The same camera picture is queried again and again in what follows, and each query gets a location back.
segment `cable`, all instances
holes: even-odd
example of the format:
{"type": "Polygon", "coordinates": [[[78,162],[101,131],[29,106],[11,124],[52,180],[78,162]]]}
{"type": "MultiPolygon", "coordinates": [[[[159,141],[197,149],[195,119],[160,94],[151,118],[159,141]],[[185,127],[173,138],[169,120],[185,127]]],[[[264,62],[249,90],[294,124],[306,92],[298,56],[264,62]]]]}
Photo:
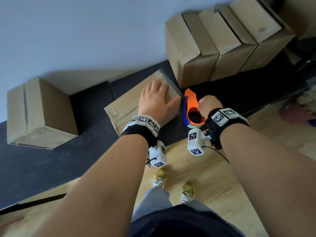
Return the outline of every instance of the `cable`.
{"type": "Polygon", "coordinates": [[[206,146],[206,145],[203,145],[202,147],[207,147],[207,148],[210,148],[210,149],[216,151],[216,152],[219,153],[222,157],[224,157],[224,159],[230,164],[230,162],[226,159],[226,157],[223,156],[218,150],[216,150],[216,149],[214,149],[214,148],[212,148],[212,147],[206,146]]]}
{"type": "Polygon", "coordinates": [[[153,159],[157,159],[157,158],[152,158],[152,159],[149,159],[148,162],[145,164],[147,165],[149,162],[151,162],[153,159]]]}

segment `sneaker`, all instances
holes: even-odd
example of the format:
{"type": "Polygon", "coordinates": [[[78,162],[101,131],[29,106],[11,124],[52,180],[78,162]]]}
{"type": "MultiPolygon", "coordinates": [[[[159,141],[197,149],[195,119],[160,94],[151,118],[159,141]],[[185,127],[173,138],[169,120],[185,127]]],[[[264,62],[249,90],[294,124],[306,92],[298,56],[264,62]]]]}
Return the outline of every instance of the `sneaker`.
{"type": "Polygon", "coordinates": [[[188,182],[182,187],[181,204],[185,204],[194,199],[194,188],[192,183],[188,182]]]}
{"type": "Polygon", "coordinates": [[[155,179],[152,179],[153,187],[159,186],[163,189],[165,182],[167,180],[167,171],[165,169],[160,169],[156,172],[155,179]]]}

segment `jeans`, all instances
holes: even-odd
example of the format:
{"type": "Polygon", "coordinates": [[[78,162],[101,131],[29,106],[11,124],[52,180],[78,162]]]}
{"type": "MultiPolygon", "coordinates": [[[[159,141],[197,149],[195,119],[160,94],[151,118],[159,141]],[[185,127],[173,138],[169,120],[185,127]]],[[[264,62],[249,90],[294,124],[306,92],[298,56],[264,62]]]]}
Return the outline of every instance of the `jeans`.
{"type": "MultiPolygon", "coordinates": [[[[170,197],[170,194],[158,186],[149,189],[145,193],[144,199],[139,203],[139,205],[135,209],[133,216],[132,216],[132,222],[134,220],[144,216],[144,215],[172,207],[172,204],[169,200],[169,197],[170,197]]],[[[207,207],[205,204],[202,204],[201,202],[199,202],[197,200],[192,200],[192,201],[186,203],[186,205],[194,208],[197,211],[211,211],[211,212],[217,214],[215,211],[213,211],[212,209],[207,207]]],[[[238,233],[240,233],[242,236],[245,236],[236,226],[234,226],[232,224],[230,224],[230,225],[238,233]]]]}

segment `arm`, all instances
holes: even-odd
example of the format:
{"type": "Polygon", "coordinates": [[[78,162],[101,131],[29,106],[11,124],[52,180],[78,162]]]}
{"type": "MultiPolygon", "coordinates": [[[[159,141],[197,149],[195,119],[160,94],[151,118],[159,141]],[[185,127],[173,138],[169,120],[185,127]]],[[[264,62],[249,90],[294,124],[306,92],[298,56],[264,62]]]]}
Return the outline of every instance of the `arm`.
{"type": "MultiPolygon", "coordinates": [[[[165,104],[168,85],[154,81],[144,88],[138,113],[158,123],[180,97],[165,104]]],[[[62,203],[32,236],[124,236],[131,223],[143,177],[148,143],[124,135],[81,177],[62,203]]]]}
{"type": "MultiPolygon", "coordinates": [[[[200,100],[207,117],[222,108],[214,96],[200,100]]],[[[316,162],[243,124],[220,136],[233,171],[270,236],[315,236],[316,162]]]]}

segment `white shoelace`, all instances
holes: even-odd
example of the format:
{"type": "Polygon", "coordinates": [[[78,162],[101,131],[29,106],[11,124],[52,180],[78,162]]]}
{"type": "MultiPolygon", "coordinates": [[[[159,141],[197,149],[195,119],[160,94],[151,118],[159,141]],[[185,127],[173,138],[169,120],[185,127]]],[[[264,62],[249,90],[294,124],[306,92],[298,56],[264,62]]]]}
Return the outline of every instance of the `white shoelace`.
{"type": "Polygon", "coordinates": [[[163,178],[160,178],[160,177],[158,177],[156,180],[151,180],[151,182],[153,183],[153,187],[157,187],[157,186],[159,186],[160,188],[162,188],[163,189],[163,186],[164,186],[164,184],[163,184],[163,178]]]}
{"type": "Polygon", "coordinates": [[[185,202],[190,202],[192,200],[192,196],[189,193],[182,193],[182,197],[181,197],[181,204],[185,203],[185,202]]]}

